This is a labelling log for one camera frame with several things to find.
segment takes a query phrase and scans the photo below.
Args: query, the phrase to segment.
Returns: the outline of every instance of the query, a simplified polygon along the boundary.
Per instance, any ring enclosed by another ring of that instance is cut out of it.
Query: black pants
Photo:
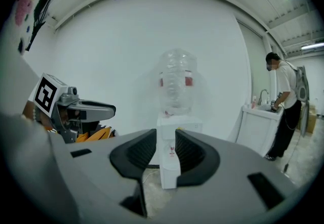
[[[301,102],[297,100],[292,107],[283,112],[274,144],[268,153],[270,157],[282,157],[284,155],[298,124],[301,106]]]

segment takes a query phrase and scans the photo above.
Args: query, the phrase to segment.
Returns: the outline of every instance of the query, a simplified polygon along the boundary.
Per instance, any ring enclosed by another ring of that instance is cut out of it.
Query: bottle
[[[189,114],[194,98],[196,57],[182,49],[173,49],[163,53],[159,66],[161,111],[171,116]]]
[[[257,97],[256,97],[256,96],[253,96],[252,104],[251,104],[251,108],[252,108],[252,109],[255,108],[256,101],[257,101]]]

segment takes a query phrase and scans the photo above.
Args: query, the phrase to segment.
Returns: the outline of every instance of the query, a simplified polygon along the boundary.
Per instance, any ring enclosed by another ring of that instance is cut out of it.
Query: white t-shirt
[[[280,61],[279,68],[276,70],[280,92],[290,92],[285,100],[285,109],[292,107],[297,101],[297,96],[294,91],[297,81],[296,73],[290,66],[292,66],[294,69],[297,68],[288,63],[289,62],[287,61]]]

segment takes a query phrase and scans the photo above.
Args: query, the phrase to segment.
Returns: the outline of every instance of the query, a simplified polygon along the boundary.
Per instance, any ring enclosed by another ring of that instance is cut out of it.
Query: fluorescent light
[[[324,47],[324,42],[303,46],[302,50],[314,49],[318,47]]]

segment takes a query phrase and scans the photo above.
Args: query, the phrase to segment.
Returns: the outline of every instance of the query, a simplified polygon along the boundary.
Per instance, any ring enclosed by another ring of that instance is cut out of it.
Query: sink
[[[271,105],[259,105],[255,109],[270,112],[270,113],[278,113],[279,112],[279,109],[277,111],[272,111]]]
[[[279,107],[276,112],[271,111],[271,105],[257,105],[254,109],[251,108],[251,105],[243,105],[242,110],[254,115],[258,115],[265,118],[278,120],[282,115],[282,108]]]
[[[258,105],[255,109],[261,111],[269,111],[271,110],[271,105]]]
[[[265,104],[252,109],[243,105],[243,117],[236,143],[246,146],[264,157],[272,147],[281,116],[282,107],[270,112],[271,105]]]

